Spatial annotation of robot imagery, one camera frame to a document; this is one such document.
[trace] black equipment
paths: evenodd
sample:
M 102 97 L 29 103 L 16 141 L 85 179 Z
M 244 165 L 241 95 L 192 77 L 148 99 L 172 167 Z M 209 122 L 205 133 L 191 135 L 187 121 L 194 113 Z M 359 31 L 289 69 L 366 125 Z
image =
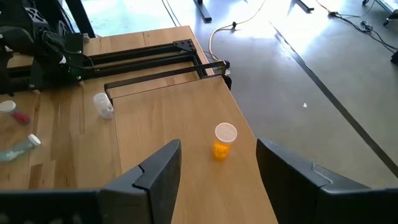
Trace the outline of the black equipment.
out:
M 256 156 L 280 224 L 398 223 L 398 189 L 370 189 L 265 139 Z
M 0 14 L 0 94 L 13 96 L 15 91 L 58 88 L 91 78 L 182 62 L 192 62 L 193 66 L 107 83 L 104 90 L 108 92 L 108 88 L 187 72 L 198 72 L 199 78 L 208 78 L 206 68 L 220 68 L 219 75 L 224 78 L 229 89 L 231 88 L 231 79 L 225 75 L 229 62 L 202 64 L 192 40 L 88 57 L 83 54 L 84 39 L 79 33 L 55 32 L 32 4 L 23 5 L 20 0 L 5 0 L 3 12 Z M 32 66 L 7 68 L 13 52 L 7 51 L 6 46 L 14 52 L 33 56 Z M 151 56 L 150 59 L 121 62 L 148 56 Z
M 99 190 L 2 190 L 0 223 L 169 224 L 180 173 L 176 139 Z

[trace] power cord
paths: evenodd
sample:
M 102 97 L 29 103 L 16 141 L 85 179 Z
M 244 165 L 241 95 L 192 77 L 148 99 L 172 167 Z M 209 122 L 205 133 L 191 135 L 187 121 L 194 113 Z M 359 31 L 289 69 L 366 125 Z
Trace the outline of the power cord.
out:
M 372 5 L 371 5 L 371 7 L 370 7 L 363 15 L 361 15 L 361 16 L 355 16 L 355 15 L 349 15 L 349 14 L 339 14 L 339 15 L 341 15 L 341 16 L 348 16 L 348 17 L 357 17 L 357 18 L 364 17 L 364 16 L 366 16 L 366 15 L 372 10 L 372 8 L 373 8 L 375 2 L 376 2 L 376 0 L 373 0 L 373 3 L 372 3 Z
M 342 21 L 346 22 L 347 24 L 353 26 L 356 30 L 360 31 L 361 33 L 367 34 L 368 36 L 370 36 L 370 38 L 372 38 L 373 40 L 375 40 L 375 41 L 379 42 L 380 44 L 382 44 L 390 52 L 395 53 L 394 50 L 398 50 L 397 47 L 394 47 L 394 46 L 392 46 L 390 44 L 387 44 L 381 38 L 380 34 L 373 30 L 373 27 L 371 25 L 369 25 L 369 23 L 367 21 L 361 21 L 361 26 L 363 27 L 363 29 L 361 29 L 359 26 L 357 26 L 356 24 L 354 24 L 350 20 L 348 20 L 348 19 L 344 18 L 343 16 L 341 16 L 340 14 L 338 14 L 338 12 L 331 12 L 331 13 L 329 13 L 329 15 L 331 17 L 335 17 L 335 18 L 341 19 Z
M 80 55 L 81 57 L 83 57 L 84 59 L 86 59 L 87 61 L 89 61 L 91 63 L 91 65 L 89 67 L 83 67 L 83 66 L 80 66 L 80 65 L 74 65 L 72 63 L 69 63 L 68 64 L 69 66 L 75 67 L 75 68 L 86 69 L 86 70 L 90 70 L 90 69 L 94 68 L 94 62 L 93 62 L 93 60 L 91 58 L 89 58 L 89 56 L 87 56 L 87 55 L 85 55 L 83 53 L 79 53 L 79 52 L 71 52 L 71 51 L 65 49 L 65 47 L 61 46 L 61 45 L 59 45 L 59 47 L 61 47 L 64 52 L 66 52 L 68 54 Z
M 162 3 L 163 3 L 164 8 L 166 9 L 167 13 L 169 14 L 171 20 L 173 21 L 174 26 L 177 27 L 177 24 L 175 23 L 173 16 L 171 15 L 169 9 L 166 6 L 166 3 L 164 3 L 164 0 L 162 0 Z M 173 15 L 174 15 L 175 19 L 177 20 L 178 24 L 181 26 L 180 22 L 178 21 L 177 17 L 175 16 L 174 12 L 173 12 Z
M 209 53 L 211 54 L 211 57 L 213 57 L 214 60 L 220 60 L 217 56 L 215 56 L 215 55 L 213 54 L 213 51 L 212 51 L 212 49 L 211 49 L 211 41 L 213 40 L 214 35 L 215 35 L 218 31 L 223 30 L 223 29 L 225 29 L 225 28 L 232 27 L 232 29 L 235 29 L 236 26 L 237 26 L 238 24 L 244 24 L 244 23 L 246 23 L 246 22 L 249 22 L 251 19 L 253 19 L 253 18 L 259 13 L 259 11 L 262 9 L 262 7 L 263 7 L 263 5 L 264 5 L 265 2 L 266 2 L 266 0 L 263 0 L 263 2 L 262 2 L 262 4 L 261 4 L 260 8 L 259 8 L 259 9 L 257 10 L 257 12 L 254 13 L 254 15 L 253 15 L 252 17 L 250 17 L 249 19 L 246 19 L 245 21 L 242 21 L 242 22 L 235 22 L 235 21 L 234 21 L 232 24 L 227 25 L 227 26 L 223 26 L 223 27 L 220 27 L 220 28 L 217 28 L 217 29 L 215 29 L 215 30 L 211 33 L 210 38 L 209 38 Z
M 363 17 L 366 14 L 368 14 L 370 12 L 370 10 L 372 9 L 374 3 L 376 2 L 376 0 L 373 0 L 373 3 L 371 5 L 371 7 L 368 9 L 368 11 L 366 11 L 365 14 L 363 14 L 362 16 L 354 16 L 354 15 L 349 15 L 349 14 L 340 14 L 338 12 L 334 12 L 329 10 L 326 6 L 324 6 L 322 3 L 320 3 L 318 0 L 316 0 L 316 2 L 322 7 L 324 8 L 326 11 L 328 11 L 328 15 L 331 17 L 335 17 L 337 19 L 341 19 L 342 21 L 344 21 L 345 23 L 353 26 L 356 30 L 360 31 L 363 34 L 367 34 L 368 36 L 370 36 L 370 38 L 372 38 L 373 40 L 379 42 L 380 44 L 383 45 L 383 47 L 385 47 L 387 50 L 389 50 L 392 53 L 395 53 L 394 50 L 398 50 L 397 47 L 394 47 L 390 44 L 387 44 L 380 36 L 379 33 L 377 33 L 373 27 L 367 22 L 367 21 L 361 21 L 361 26 L 363 27 L 363 29 L 361 29 L 359 26 L 357 26 L 356 24 L 354 24 L 353 22 L 351 22 L 350 20 L 348 20 L 347 18 L 344 18 L 343 16 L 348 16 L 348 17 Z
M 174 13 L 174 11 L 173 11 L 173 8 L 171 7 L 171 5 L 170 5 L 170 3 L 169 3 L 169 0 L 166 0 L 166 3 L 167 3 L 167 5 L 169 6 L 170 11 L 172 11 L 172 14 L 173 14 L 175 20 L 176 20 L 176 21 L 178 22 L 178 24 L 181 26 L 181 23 L 180 23 L 180 21 L 178 21 L 177 16 L 175 15 L 175 13 Z

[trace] clear plastic cup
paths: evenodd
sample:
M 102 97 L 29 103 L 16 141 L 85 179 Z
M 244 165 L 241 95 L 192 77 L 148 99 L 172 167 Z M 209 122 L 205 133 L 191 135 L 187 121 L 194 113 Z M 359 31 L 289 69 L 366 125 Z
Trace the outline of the clear plastic cup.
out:
M 213 146 L 213 155 L 217 160 L 224 160 L 238 136 L 236 128 L 229 123 L 221 123 L 215 129 L 216 139 Z
M 93 97 L 93 103 L 97 108 L 98 113 L 106 119 L 113 118 L 113 106 L 108 96 L 105 93 L 97 93 Z

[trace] concrete floor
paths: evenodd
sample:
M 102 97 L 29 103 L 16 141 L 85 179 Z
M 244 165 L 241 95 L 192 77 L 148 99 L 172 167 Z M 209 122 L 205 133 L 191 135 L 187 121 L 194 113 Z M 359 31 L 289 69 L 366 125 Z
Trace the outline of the concrete floor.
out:
M 360 15 L 368 9 L 361 1 L 319 1 L 345 14 Z M 181 25 L 191 26 L 204 49 L 215 28 L 247 19 L 261 2 L 205 1 L 213 16 L 213 22 L 205 24 L 192 0 L 169 0 Z M 102 36 L 174 26 L 159 0 L 83 0 L 83 4 Z M 306 14 L 290 0 L 267 0 L 253 20 L 235 32 L 215 35 L 214 54 L 231 62 L 232 93 L 257 137 L 372 188 L 396 187 L 398 179 L 275 38 L 271 24 L 395 163 L 398 67 L 390 63 L 391 53 L 382 45 L 329 19 L 315 1 L 311 4 L 315 10 Z M 387 16 L 375 4 L 362 20 L 398 46 L 398 22 L 384 28 Z

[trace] wooden tabletop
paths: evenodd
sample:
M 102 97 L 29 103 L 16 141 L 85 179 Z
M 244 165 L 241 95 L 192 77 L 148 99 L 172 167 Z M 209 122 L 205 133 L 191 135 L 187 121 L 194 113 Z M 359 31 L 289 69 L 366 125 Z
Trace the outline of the wooden tabletop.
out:
M 91 39 L 85 54 L 182 39 L 193 39 L 207 62 L 189 27 Z M 26 57 L 17 59 L 11 67 L 31 63 Z M 105 83 L 170 69 L 176 68 L 98 78 L 39 95 L 18 93 L 13 100 L 29 114 L 31 124 L 19 126 L 0 114 L 0 145 L 6 150 L 30 133 L 42 145 L 0 164 L 0 188 L 100 188 L 178 138 L 182 174 L 172 223 L 277 223 L 257 168 L 254 136 L 221 77 L 197 80 L 196 73 L 188 73 L 116 88 L 111 93 L 115 118 L 105 120 L 97 113 L 92 97 Z M 8 99 L 0 96 L 0 101 Z M 211 146 L 214 128 L 222 122 L 235 125 L 238 138 L 227 160 L 220 162 L 212 158 Z

